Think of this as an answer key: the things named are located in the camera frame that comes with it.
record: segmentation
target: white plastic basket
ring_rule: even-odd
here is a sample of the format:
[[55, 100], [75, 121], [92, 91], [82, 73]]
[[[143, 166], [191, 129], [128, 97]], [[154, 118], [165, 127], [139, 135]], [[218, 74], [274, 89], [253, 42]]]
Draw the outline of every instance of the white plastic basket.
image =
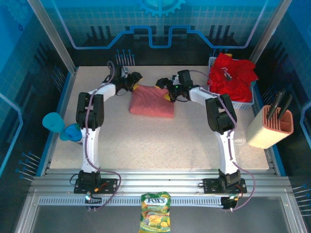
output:
[[[208, 60], [208, 73], [210, 72], [210, 68], [213, 66], [217, 57], [209, 57]], [[235, 109], [248, 109], [250, 106], [254, 104], [254, 89], [251, 87], [252, 91], [252, 101], [250, 103], [232, 101], [232, 105]]]

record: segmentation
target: fox's candy package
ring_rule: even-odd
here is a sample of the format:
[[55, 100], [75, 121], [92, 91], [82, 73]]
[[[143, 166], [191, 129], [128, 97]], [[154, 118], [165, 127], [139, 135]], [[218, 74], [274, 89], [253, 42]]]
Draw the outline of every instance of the fox's candy package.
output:
[[142, 195], [139, 233], [170, 233], [170, 205], [171, 196], [167, 192]]

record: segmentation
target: pink towel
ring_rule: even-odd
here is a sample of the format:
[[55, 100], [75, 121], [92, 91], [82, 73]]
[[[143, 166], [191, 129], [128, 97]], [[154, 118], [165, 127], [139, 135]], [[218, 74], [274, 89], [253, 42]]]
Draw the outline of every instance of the pink towel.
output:
[[174, 103], [163, 96], [167, 89], [139, 85], [132, 94], [130, 112], [152, 117], [174, 117]]

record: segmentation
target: blue gear logo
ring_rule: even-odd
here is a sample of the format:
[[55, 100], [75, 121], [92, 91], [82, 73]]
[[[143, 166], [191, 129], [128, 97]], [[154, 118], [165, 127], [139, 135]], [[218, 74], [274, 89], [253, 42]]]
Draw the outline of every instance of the blue gear logo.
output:
[[28, 16], [27, 0], [0, 0], [0, 5], [7, 8], [12, 17], [19, 23], [22, 23]]
[[155, 16], [169, 16], [169, 13], [174, 14], [176, 9], [181, 8], [181, 4], [186, 3], [185, 0], [137, 0], [140, 9], [145, 13], [151, 13]]

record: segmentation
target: gray floor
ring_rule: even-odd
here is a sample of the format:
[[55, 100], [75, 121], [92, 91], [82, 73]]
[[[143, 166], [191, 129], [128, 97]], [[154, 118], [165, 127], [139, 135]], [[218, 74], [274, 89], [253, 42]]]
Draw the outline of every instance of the gray floor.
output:
[[[173, 233], [287, 233], [289, 226], [280, 199], [253, 198], [234, 213], [203, 207], [172, 207]], [[42, 206], [34, 233], [138, 233], [140, 207]]]

